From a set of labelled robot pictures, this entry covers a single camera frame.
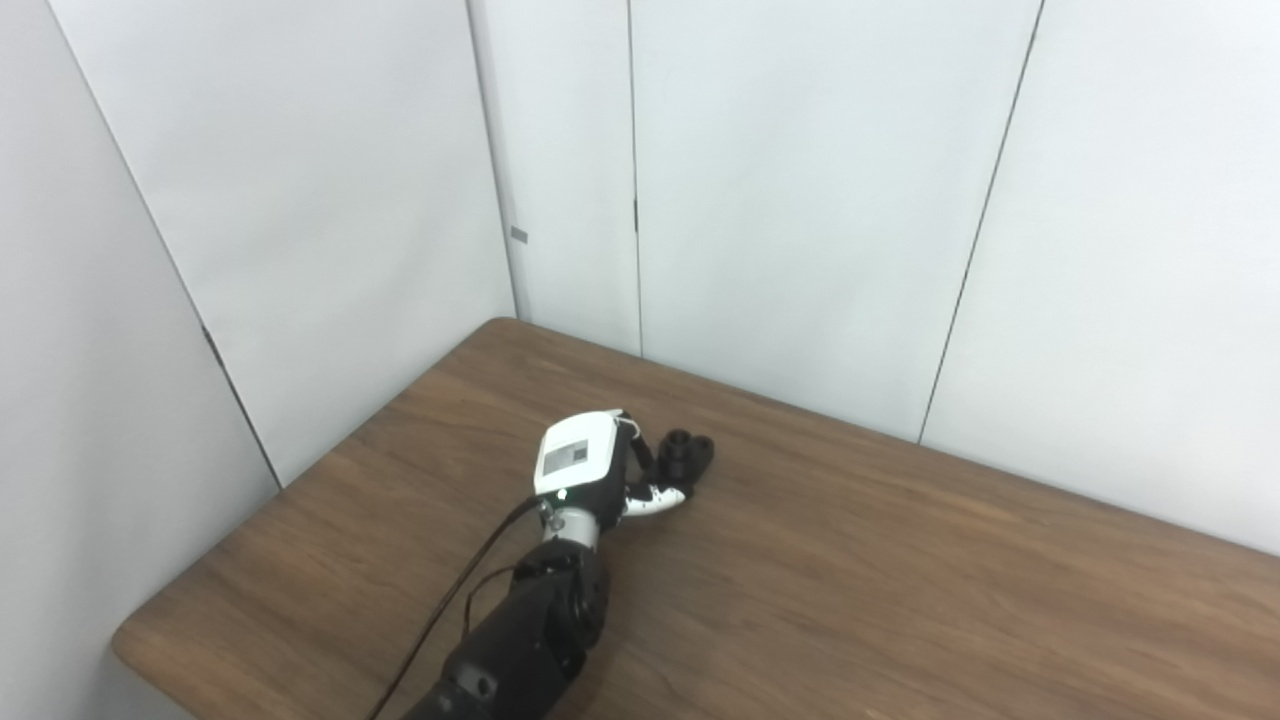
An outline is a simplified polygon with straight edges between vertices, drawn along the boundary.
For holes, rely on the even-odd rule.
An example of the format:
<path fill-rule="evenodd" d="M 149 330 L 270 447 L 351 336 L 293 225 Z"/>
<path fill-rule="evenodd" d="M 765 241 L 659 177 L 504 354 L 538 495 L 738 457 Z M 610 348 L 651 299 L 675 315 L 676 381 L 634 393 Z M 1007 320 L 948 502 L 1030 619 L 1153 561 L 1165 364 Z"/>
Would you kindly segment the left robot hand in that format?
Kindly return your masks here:
<path fill-rule="evenodd" d="M 549 525 L 575 510 L 604 532 L 626 518 L 660 514 L 694 496 L 671 479 L 641 427 L 623 409 L 580 413 L 549 427 L 532 474 L 534 496 Z"/>

